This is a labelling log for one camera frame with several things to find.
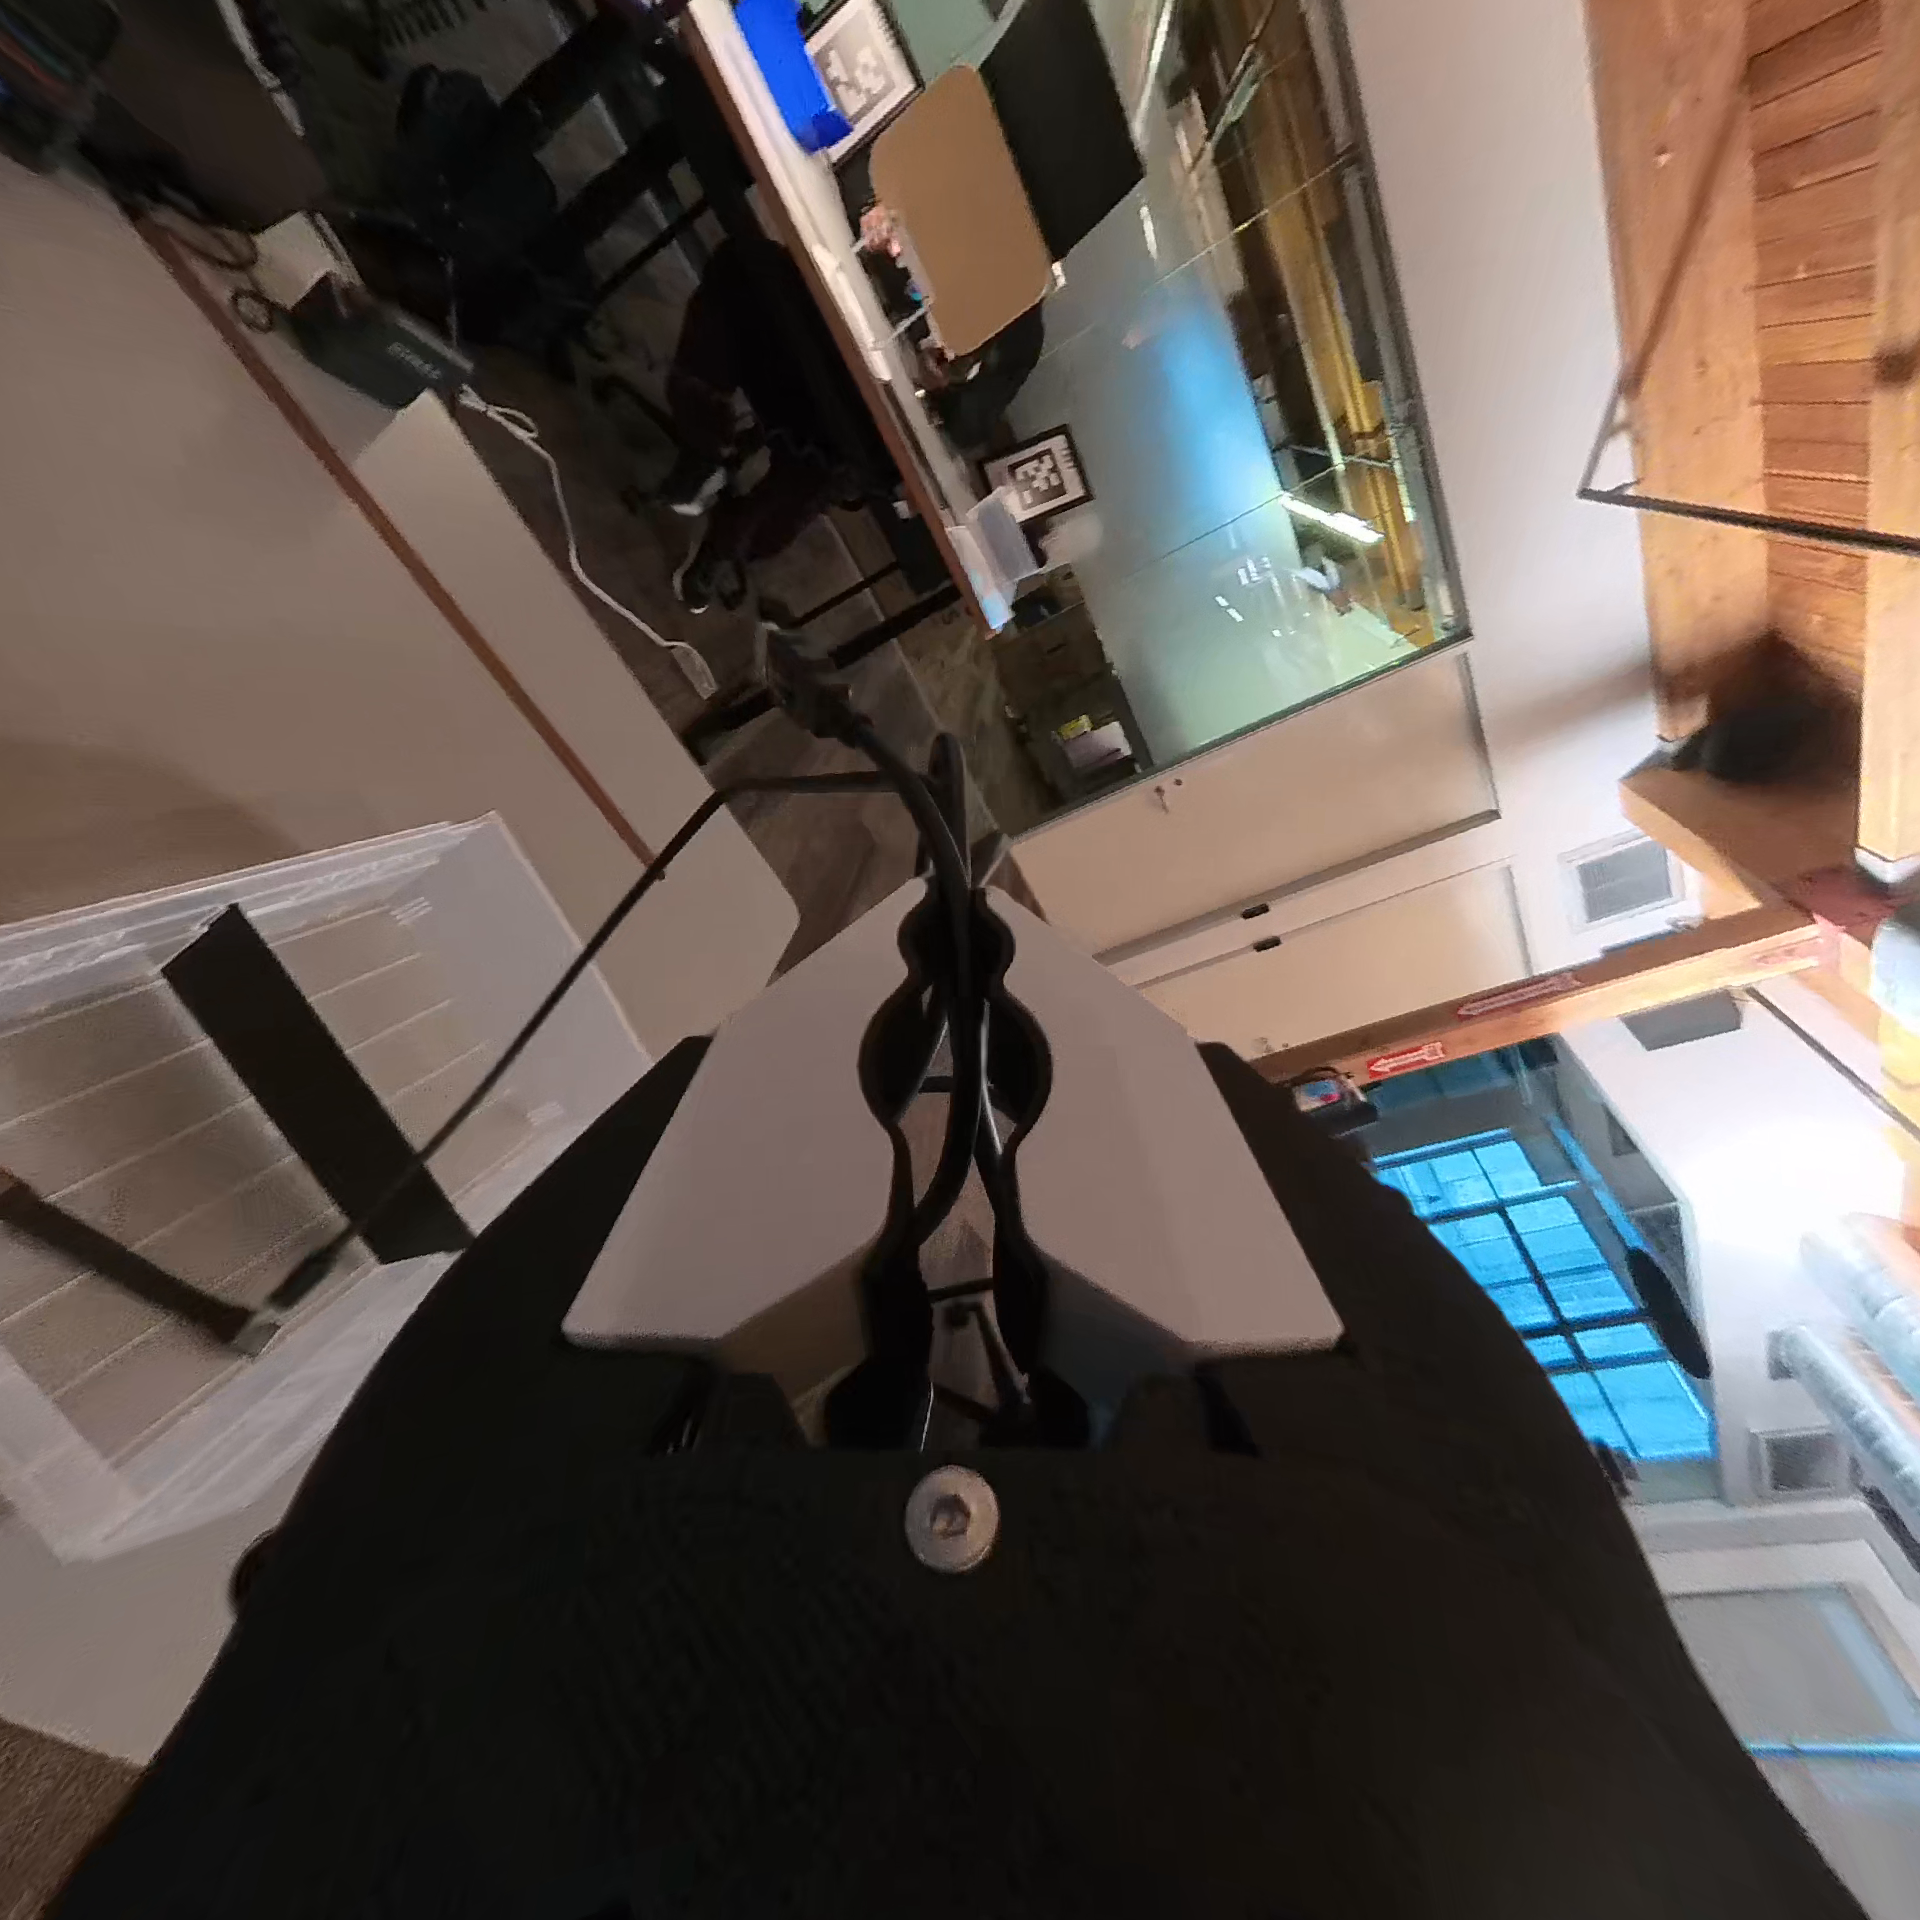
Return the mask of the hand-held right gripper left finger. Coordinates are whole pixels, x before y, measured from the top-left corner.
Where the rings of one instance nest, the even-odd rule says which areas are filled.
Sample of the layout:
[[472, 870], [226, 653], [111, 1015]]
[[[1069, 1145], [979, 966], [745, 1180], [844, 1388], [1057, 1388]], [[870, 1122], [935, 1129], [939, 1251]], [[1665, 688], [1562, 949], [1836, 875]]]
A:
[[899, 888], [720, 1026], [565, 1315], [572, 1346], [705, 1359], [792, 1401], [865, 1355], [857, 1271], [895, 1153], [857, 1056], [922, 901]]

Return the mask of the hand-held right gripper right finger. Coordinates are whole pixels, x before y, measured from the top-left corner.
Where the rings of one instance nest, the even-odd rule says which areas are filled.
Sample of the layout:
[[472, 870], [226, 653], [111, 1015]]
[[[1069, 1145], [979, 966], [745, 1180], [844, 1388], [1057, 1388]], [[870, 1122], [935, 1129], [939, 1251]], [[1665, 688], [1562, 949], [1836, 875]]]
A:
[[1343, 1319], [1194, 1035], [1003, 889], [981, 898], [1046, 1044], [1014, 1147], [1046, 1266], [1045, 1368], [1105, 1420], [1141, 1380], [1335, 1351]]

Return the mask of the clear plastic box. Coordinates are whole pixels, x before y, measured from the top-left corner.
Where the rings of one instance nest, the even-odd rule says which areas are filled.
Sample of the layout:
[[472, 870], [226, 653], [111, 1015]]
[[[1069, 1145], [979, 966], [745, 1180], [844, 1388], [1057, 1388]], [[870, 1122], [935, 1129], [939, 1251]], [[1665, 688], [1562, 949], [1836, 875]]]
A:
[[108, 1563], [236, 1515], [307, 1464], [457, 1260], [344, 1247], [335, 1195], [217, 1041], [241, 913], [396, 1126], [427, 1147], [579, 942], [499, 818], [206, 875], [2, 928], [2, 1178], [175, 1284], [246, 1312], [234, 1346], [2, 1222], [2, 1519]]

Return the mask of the white cabinet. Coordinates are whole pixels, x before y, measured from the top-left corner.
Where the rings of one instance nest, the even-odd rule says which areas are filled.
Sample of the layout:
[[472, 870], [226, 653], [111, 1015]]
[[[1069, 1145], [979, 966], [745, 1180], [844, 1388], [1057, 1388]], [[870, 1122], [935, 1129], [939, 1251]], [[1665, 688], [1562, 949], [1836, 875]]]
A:
[[1088, 802], [1014, 860], [1057, 932], [1244, 1053], [1536, 970], [1461, 648]]

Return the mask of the large grid window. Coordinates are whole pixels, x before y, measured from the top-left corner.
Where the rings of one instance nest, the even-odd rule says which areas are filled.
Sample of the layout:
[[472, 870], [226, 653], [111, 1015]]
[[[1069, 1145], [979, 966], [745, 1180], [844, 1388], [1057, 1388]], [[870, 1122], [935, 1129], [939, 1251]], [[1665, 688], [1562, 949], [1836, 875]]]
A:
[[1360, 1142], [1495, 1301], [1616, 1488], [1723, 1491], [1686, 1204], [1562, 1039], [1375, 1083]]

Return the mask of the black office chair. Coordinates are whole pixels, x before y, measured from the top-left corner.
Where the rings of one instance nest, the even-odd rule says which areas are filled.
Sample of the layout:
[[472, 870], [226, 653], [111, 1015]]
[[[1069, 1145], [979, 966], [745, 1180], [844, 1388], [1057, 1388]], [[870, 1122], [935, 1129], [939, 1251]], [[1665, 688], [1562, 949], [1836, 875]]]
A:
[[766, 234], [729, 234], [707, 258], [665, 397], [675, 462], [656, 496], [702, 524], [675, 569], [690, 614], [735, 611], [758, 564], [899, 479], [797, 260]]

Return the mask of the glass partition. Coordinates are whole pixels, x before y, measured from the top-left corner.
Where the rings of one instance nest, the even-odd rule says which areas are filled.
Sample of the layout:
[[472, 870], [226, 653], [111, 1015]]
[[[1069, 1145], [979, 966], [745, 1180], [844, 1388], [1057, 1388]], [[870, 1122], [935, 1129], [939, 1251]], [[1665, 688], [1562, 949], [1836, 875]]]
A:
[[1137, 782], [1469, 634], [1341, 2], [1094, 2], [1141, 182], [1046, 300], [1021, 429]]

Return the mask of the black power station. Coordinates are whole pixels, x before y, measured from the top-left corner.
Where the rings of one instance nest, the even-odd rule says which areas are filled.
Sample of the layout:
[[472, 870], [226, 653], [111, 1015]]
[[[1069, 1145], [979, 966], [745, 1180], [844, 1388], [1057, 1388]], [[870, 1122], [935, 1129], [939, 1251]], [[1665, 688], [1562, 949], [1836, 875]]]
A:
[[472, 378], [469, 356], [358, 286], [313, 286], [284, 324], [310, 364], [389, 410], [459, 397]]

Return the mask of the wooden ceiling beam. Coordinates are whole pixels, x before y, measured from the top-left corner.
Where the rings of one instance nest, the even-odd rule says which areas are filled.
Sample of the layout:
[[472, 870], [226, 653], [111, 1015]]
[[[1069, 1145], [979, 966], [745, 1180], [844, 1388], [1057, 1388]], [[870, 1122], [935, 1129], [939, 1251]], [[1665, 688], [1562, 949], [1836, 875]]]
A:
[[1917, 885], [1917, 5], [1586, 2], [1659, 730], [1808, 700], [1789, 782]]

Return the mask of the blue plastic bin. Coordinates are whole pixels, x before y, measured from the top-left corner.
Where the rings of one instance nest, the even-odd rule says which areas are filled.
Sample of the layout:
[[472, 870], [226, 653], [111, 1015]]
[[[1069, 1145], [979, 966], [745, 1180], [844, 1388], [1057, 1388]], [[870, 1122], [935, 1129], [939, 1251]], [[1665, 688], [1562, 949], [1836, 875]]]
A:
[[853, 130], [812, 59], [800, 2], [735, 2], [737, 25], [787, 134], [805, 154], [825, 154]]

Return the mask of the wooden post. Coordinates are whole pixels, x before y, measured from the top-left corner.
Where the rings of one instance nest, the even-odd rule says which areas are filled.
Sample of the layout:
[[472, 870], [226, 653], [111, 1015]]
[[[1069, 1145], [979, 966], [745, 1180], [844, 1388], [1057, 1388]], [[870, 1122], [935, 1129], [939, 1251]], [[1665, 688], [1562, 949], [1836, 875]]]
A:
[[1370, 1087], [1570, 1027], [1638, 1016], [1682, 1001], [1814, 970], [1836, 955], [1836, 926], [1796, 902], [1765, 902], [1605, 953], [1593, 964], [1506, 982], [1394, 1019], [1262, 1056], [1267, 1083], [1341, 1073]]

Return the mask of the wall air vent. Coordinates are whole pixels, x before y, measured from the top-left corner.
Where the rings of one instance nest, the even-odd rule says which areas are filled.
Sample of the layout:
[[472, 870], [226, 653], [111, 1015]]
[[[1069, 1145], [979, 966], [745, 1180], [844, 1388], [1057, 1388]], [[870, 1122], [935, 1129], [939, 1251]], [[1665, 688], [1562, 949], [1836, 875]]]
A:
[[1559, 874], [1575, 931], [1647, 920], [1686, 902], [1682, 865], [1644, 833], [1564, 852]]

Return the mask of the printed marker frame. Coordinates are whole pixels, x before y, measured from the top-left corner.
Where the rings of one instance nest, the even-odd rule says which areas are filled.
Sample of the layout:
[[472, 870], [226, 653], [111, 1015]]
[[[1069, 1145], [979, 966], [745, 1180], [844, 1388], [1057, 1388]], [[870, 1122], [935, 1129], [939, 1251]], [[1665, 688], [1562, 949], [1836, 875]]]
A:
[[836, 2], [805, 32], [805, 50], [846, 121], [825, 154], [844, 161], [895, 120], [926, 86], [888, 2]]
[[1041, 530], [1097, 498], [1069, 422], [985, 458], [981, 479], [1022, 530]]

